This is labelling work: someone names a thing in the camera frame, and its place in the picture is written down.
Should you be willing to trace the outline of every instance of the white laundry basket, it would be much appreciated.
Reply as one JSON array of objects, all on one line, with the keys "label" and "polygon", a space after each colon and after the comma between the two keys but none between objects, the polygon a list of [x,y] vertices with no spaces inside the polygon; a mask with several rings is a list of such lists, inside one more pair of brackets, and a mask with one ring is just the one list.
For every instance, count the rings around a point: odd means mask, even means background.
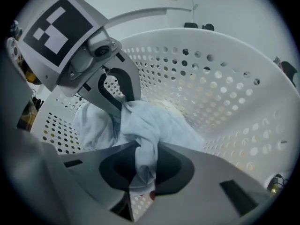
[{"label": "white laundry basket", "polygon": [[[155,30],[121,43],[139,69],[143,95],[177,107],[202,135],[200,151],[224,158],[262,185],[272,174],[293,169],[299,155],[300,96],[270,59],[207,30]],[[122,95],[114,77],[105,87]],[[72,127],[84,102],[56,88],[31,133],[59,154],[84,152]]]}]

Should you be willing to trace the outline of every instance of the laundry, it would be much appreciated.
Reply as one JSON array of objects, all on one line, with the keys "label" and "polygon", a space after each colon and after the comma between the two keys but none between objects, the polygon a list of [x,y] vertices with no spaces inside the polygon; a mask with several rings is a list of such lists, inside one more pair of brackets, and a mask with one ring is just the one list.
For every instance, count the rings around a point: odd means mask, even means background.
[{"label": "laundry", "polygon": [[165,101],[122,102],[121,119],[85,103],[78,109],[73,125],[85,148],[105,149],[131,141],[140,145],[135,150],[136,176],[130,185],[137,191],[141,187],[151,190],[154,186],[158,142],[202,149],[202,138],[181,113]]}]

